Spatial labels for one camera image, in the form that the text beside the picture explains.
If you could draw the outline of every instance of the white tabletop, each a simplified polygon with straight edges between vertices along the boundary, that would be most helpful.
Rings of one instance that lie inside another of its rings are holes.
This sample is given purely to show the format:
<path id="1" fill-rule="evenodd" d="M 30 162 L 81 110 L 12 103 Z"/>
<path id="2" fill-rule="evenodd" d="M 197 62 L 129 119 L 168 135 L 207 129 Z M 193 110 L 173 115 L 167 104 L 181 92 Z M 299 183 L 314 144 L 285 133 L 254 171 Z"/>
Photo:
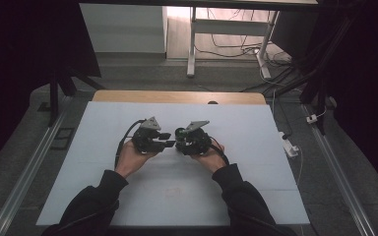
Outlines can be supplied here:
<path id="1" fill-rule="evenodd" d="M 90 102 L 37 224 L 58 223 L 83 188 L 97 186 L 103 170 L 113 169 L 131 124 L 152 116 L 162 132 L 172 134 L 191 121 L 209 120 L 205 132 L 226 146 L 230 163 L 237 163 L 244 180 L 260 191 L 276 223 L 309 223 L 268 105 Z M 229 225 L 211 173 L 174 147 L 127 180 L 111 225 Z"/>

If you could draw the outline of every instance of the aluminum rail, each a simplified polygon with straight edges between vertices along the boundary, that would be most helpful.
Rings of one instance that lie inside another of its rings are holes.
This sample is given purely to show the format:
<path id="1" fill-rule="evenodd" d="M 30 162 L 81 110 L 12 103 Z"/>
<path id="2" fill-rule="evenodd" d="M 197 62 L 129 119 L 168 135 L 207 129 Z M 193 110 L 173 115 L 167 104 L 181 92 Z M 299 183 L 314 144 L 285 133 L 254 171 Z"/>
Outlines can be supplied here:
<path id="1" fill-rule="evenodd" d="M 309 114 L 305 105 L 302 105 L 302 109 L 303 113 L 306 116 L 311 115 Z M 315 125 L 311 126 L 318 146 L 324 154 L 327 164 L 330 167 L 331 172 L 333 173 L 334 179 L 336 180 L 340 192 L 342 193 L 343 198 L 349 207 L 349 211 L 354 218 L 355 224 L 360 231 L 360 234 L 363 236 L 376 235 L 373 226 L 371 225 L 370 220 L 367 217 L 363 206 L 361 205 L 360 200 L 354 193 L 354 190 L 352 189 L 336 155 L 333 152 L 333 149 L 331 148 L 330 143 L 328 142 L 327 138 L 321 134 L 321 132 Z"/>
<path id="2" fill-rule="evenodd" d="M 32 184 L 32 180 L 35 177 L 39 166 L 41 165 L 48 149 L 50 148 L 51 142 L 53 141 L 61 123 L 66 117 L 66 113 L 68 111 L 68 107 L 72 102 L 72 99 L 72 97 L 65 96 L 62 100 L 60 115 L 55 120 L 53 126 L 49 127 L 45 132 L 42 140 L 40 141 L 38 147 L 35 149 L 35 152 L 31 156 L 26 168 L 15 184 L 7 201 L 2 206 L 2 209 L 0 211 L 0 236 L 5 235 L 8 231 L 8 228 L 11 225 L 15 214 L 20 208 L 20 205 L 23 202 L 24 197 L 26 196 L 27 191 L 30 188 L 30 185 Z"/>

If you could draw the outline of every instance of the hand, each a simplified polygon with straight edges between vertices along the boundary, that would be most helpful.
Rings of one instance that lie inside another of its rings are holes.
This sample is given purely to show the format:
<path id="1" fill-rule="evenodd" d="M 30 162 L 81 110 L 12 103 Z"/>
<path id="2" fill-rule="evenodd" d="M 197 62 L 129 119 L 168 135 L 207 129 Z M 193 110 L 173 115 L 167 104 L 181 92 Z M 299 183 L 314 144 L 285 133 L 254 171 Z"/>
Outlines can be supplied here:
<path id="1" fill-rule="evenodd" d="M 224 151 L 224 146 L 217 144 L 216 141 L 213 141 L 213 146 Z M 207 167 L 207 169 L 209 169 L 213 173 L 215 173 L 218 169 L 226 166 L 222 157 L 217 153 L 216 150 L 212 148 L 209 148 L 208 151 L 204 154 L 191 155 L 191 157 L 198 160 L 202 165 Z"/>
<path id="2" fill-rule="evenodd" d="M 139 170 L 148 159 L 157 154 L 158 152 L 139 153 L 135 149 L 133 142 L 128 141 L 124 144 L 121 153 L 119 154 L 115 172 L 122 177 L 127 178 L 130 174 Z"/>

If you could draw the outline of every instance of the white plug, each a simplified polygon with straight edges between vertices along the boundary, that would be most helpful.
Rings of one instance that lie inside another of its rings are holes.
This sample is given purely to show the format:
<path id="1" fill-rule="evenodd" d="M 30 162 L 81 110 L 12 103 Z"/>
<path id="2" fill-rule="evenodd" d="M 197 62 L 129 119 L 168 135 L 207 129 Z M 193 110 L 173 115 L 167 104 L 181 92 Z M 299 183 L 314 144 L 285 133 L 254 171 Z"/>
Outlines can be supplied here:
<path id="1" fill-rule="evenodd" d="M 306 117 L 306 122 L 308 122 L 308 124 L 315 123 L 315 122 L 317 122 L 317 120 L 318 120 L 318 117 L 315 114 Z"/>
<path id="2" fill-rule="evenodd" d="M 296 157 L 299 148 L 297 146 L 293 146 L 288 139 L 284 139 L 284 132 L 279 132 L 279 136 L 281 137 L 282 145 L 287 156 L 289 158 Z"/>

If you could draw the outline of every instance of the gray floor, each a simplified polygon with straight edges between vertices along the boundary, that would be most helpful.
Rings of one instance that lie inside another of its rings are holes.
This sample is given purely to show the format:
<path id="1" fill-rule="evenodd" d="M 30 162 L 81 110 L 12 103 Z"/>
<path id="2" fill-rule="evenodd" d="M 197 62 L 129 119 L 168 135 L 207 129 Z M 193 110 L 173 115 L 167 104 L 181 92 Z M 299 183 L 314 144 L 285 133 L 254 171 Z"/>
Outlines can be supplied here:
<path id="1" fill-rule="evenodd" d="M 165 60 L 156 56 L 99 55 L 98 62 L 102 79 L 97 81 L 109 89 L 240 91 L 263 83 L 257 62 L 197 61 L 196 76 L 193 80 L 186 78 L 184 61 Z M 271 68 L 271 73 L 276 75 L 282 69 Z M 289 77 L 289 80 L 293 80 L 294 76 L 295 74 Z M 87 102 L 95 92 L 78 80 L 75 80 L 75 83 L 80 91 L 74 97 L 61 128 L 77 129 Z M 261 92 L 266 87 L 252 89 L 250 92 Z M 311 128 L 304 121 L 298 95 L 299 92 L 294 90 L 275 101 L 275 121 L 280 131 L 289 133 L 291 129 L 290 141 L 301 148 L 302 156 L 290 159 L 289 163 L 295 178 L 298 179 L 303 161 L 299 190 L 308 216 L 319 235 L 360 235 Z M 38 111 L 38 108 L 43 102 L 48 101 L 48 87 L 39 88 L 32 93 L 28 112 L 0 152 L 0 209 L 46 131 L 49 114 L 46 111 Z M 325 116 L 327 138 L 378 235 L 378 175 L 358 147 L 338 126 L 332 113 L 332 110 L 328 110 Z M 70 143 L 63 140 L 52 143 L 53 148 L 48 151 L 42 162 L 7 235 L 39 235 L 42 232 L 43 229 L 36 227 L 35 222 L 67 153 L 67 149 L 63 147 L 68 144 Z M 301 230 L 303 235 L 316 235 L 310 225 L 292 228 L 298 235 L 302 234 Z M 127 232 L 126 235 L 152 234 Z M 168 232 L 168 235 L 201 233 L 173 231 Z"/>

